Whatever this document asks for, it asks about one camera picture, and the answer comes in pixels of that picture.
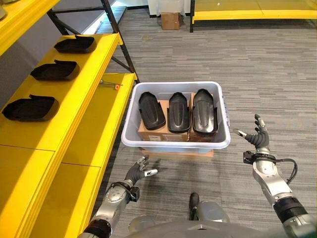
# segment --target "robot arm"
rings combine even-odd
[[[124,181],[115,182],[110,186],[100,208],[78,238],[110,237],[126,205],[139,199],[140,191],[134,184],[142,178],[158,173],[157,170],[144,171],[147,160],[148,157],[141,157],[129,169]]]
[[[260,184],[261,189],[289,237],[310,238],[316,237],[316,224],[311,215],[307,213],[302,204],[294,196],[288,186],[297,172],[296,162],[291,159],[277,160],[270,154],[269,137],[264,121],[259,115],[255,115],[255,123],[258,126],[257,135],[246,134],[234,129],[234,132],[251,144],[255,145],[256,153],[246,151],[243,160],[246,164],[253,165],[253,177]],[[292,176],[285,182],[278,174],[277,162],[294,162]]]

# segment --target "white wall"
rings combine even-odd
[[[159,0],[148,0],[150,15],[157,14],[157,5]],[[190,0],[184,0],[184,11],[185,13],[190,12]]]
[[[113,6],[145,6],[148,0],[116,0]]]
[[[65,9],[101,5],[100,0],[61,0],[54,8]],[[58,17],[81,32],[101,13],[102,11],[63,13],[58,14]],[[44,15],[0,56],[0,108],[8,101],[21,82],[59,37],[60,32],[49,17]]]

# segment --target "yellow shelving unit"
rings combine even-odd
[[[88,224],[136,75],[105,74],[65,153],[38,215],[32,238],[74,238]]]
[[[62,36],[59,41],[73,37]],[[72,228],[67,228],[70,234],[79,232],[88,222],[130,90],[136,79],[134,73],[104,75],[116,46],[122,44],[122,40],[118,33],[94,37],[98,44],[92,53],[61,54],[52,48],[39,63],[50,63],[54,59],[76,61],[80,66],[80,73],[75,79],[51,82],[37,81],[28,76],[8,101],[11,103],[27,98],[29,94],[53,96],[59,101],[60,107],[51,120],[19,122],[8,120],[0,114],[0,153],[4,158],[0,161],[0,179],[6,181],[0,187],[4,194],[0,196],[0,237],[29,237],[35,221],[38,223],[40,210],[43,214],[43,209],[47,208],[45,205],[41,209],[44,200],[46,199],[45,204],[51,206],[50,196],[54,196],[54,203],[67,201],[66,205],[60,207],[61,210],[54,210],[56,216],[51,217],[59,222],[64,221],[59,218],[66,212],[64,207],[67,210],[74,205],[72,201],[79,202],[76,204],[80,210],[73,210],[74,214],[70,217]],[[119,90],[98,87],[101,79],[123,86]],[[75,167],[65,172],[69,168],[67,164]],[[74,176],[78,181],[74,182],[65,174]],[[67,184],[68,189],[74,189],[73,193],[57,191]],[[70,197],[61,199],[58,195],[61,198],[66,195]],[[33,237],[45,237],[34,235],[36,229],[32,234]]]
[[[315,0],[191,0],[195,21],[230,19],[317,19]]]
[[[0,154],[0,236],[26,237],[54,152],[0,146]]]
[[[0,55],[59,0],[20,0],[2,7],[7,16],[0,20]]]

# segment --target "brown cardboard box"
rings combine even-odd
[[[165,119],[167,120],[167,108],[169,101],[168,100],[158,100],[160,105],[162,106],[163,113],[165,116]],[[167,121],[166,124],[156,130],[147,130],[141,120],[141,124],[139,127],[139,135],[143,138],[143,140],[147,141],[181,141],[186,142],[188,140],[188,133],[172,133],[168,130],[167,127]]]
[[[213,158],[213,150],[207,153],[200,154],[194,152],[152,152],[148,150],[142,150],[142,154],[149,157],[158,157],[165,159],[190,159],[190,160],[204,160],[208,161]]]
[[[191,120],[191,127],[190,127],[190,131],[189,131],[189,141],[190,142],[213,142],[216,133],[213,135],[204,135],[204,134],[200,134],[194,131],[194,127],[193,127],[193,105],[194,105],[194,96],[196,93],[191,93],[190,96],[190,104],[189,104],[189,108],[190,108],[190,120]]]
[[[162,12],[160,16],[163,30],[179,30],[180,14],[178,12]]]

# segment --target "shelf post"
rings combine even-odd
[[[193,16],[195,14],[195,0],[190,0],[190,33],[194,32]]]
[[[50,9],[48,12],[47,12],[47,15],[49,16],[49,18],[52,20],[52,22],[54,23],[54,25],[57,27],[57,29],[59,30],[59,32],[62,34],[62,35],[69,35],[66,28],[61,26],[57,20],[58,20],[58,17],[56,16],[56,14],[53,12],[52,9]]]
[[[125,59],[126,59],[128,65],[129,65],[130,71],[131,71],[132,73],[135,73],[135,74],[137,75],[137,73],[135,72],[135,69],[134,69],[134,66],[133,66],[131,57],[130,57],[130,55],[129,55],[129,53],[128,53],[127,47],[126,47],[126,45],[125,45],[125,43],[124,43],[124,40],[123,40],[123,37],[122,37],[122,35],[121,35],[121,32],[120,32],[120,30],[119,30],[119,26],[118,26],[118,24],[117,24],[117,22],[116,22],[116,20],[115,20],[115,18],[114,18],[114,15],[113,15],[113,12],[112,12],[112,10],[111,10],[111,7],[110,7],[109,2],[108,2],[108,0],[100,0],[100,1],[101,1],[102,5],[103,5],[103,7],[104,7],[104,9],[105,9],[105,12],[106,12],[106,14],[107,14],[107,17],[108,17],[108,19],[109,19],[109,22],[110,22],[110,24],[111,24],[111,26],[112,26],[112,29],[113,29],[114,33],[119,33],[119,35],[120,35],[120,37],[121,37],[121,39],[122,39],[123,44],[120,45],[120,47],[121,47],[121,50],[122,50],[122,52],[123,52],[123,55],[124,55],[124,57],[125,57]],[[139,80],[139,78],[138,78],[138,75],[137,75],[137,79],[135,80],[135,82],[136,82],[136,83],[140,83],[140,80]]]

